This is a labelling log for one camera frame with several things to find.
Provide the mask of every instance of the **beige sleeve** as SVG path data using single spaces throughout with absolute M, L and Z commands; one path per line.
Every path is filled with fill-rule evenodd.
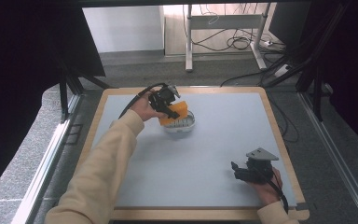
M 144 123 L 129 110 L 114 121 L 69 182 L 45 223 L 108 223 Z
M 298 224 L 286 214 L 281 202 L 271 203 L 259 209 L 257 214 L 263 224 Z

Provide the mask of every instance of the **hand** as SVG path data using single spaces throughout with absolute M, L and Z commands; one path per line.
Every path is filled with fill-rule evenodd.
M 281 173 L 279 170 L 272 167 L 272 171 L 274 172 L 275 176 L 272 177 L 271 181 L 278 187 L 282 187 L 282 180 L 281 180 Z M 258 197 L 260 198 L 261 202 L 266 206 L 271 203 L 276 203 L 280 200 L 279 195 L 275 189 L 269 183 L 260 185 L 255 183 L 247 182 L 250 186 L 252 186 L 255 191 L 257 192 Z
M 130 107 L 131 110 L 135 111 L 139 117 L 141 117 L 141 119 L 143 121 L 147 121 L 151 118 L 166 118 L 168 117 L 166 114 L 161 113 L 161 112 L 157 112 L 156 110 L 154 110 L 152 108 L 152 106 L 149 103 L 149 95 L 153 92 L 154 90 L 148 91 L 147 93 L 145 93 L 141 98 L 139 98 L 135 104 L 133 104 L 132 107 Z

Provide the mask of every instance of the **person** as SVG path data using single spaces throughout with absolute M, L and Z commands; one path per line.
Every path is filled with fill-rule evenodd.
M 68 184 L 57 206 L 51 208 L 45 223 L 108 223 L 114 209 L 117 191 L 126 174 L 136 137 L 145 127 L 144 121 L 164 118 L 149 104 L 151 91 L 142 96 L 109 130 L 90 152 Z M 278 170 L 274 169 L 281 181 Z M 265 207 L 258 211 L 263 223 L 297 223 L 284 212 L 278 194 L 272 187 L 251 184 Z

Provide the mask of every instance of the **white wall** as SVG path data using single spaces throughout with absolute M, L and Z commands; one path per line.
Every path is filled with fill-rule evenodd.
M 164 49 L 161 6 L 83 8 L 98 52 Z

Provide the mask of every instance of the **orange object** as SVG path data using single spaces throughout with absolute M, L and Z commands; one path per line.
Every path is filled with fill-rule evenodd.
M 187 117 L 187 104 L 186 104 L 186 101 L 182 101 L 182 102 L 179 102 L 175 105 L 169 105 L 168 108 L 171 110 L 171 111 L 175 111 L 176 113 L 179 114 L 179 118 L 177 119 L 173 119 L 173 118 L 170 118 L 170 119 L 159 119 L 159 124 L 161 126 L 164 126 L 164 125 L 167 125 L 167 124 L 170 124 L 176 120 L 179 120 L 179 119 L 184 119 L 185 117 Z

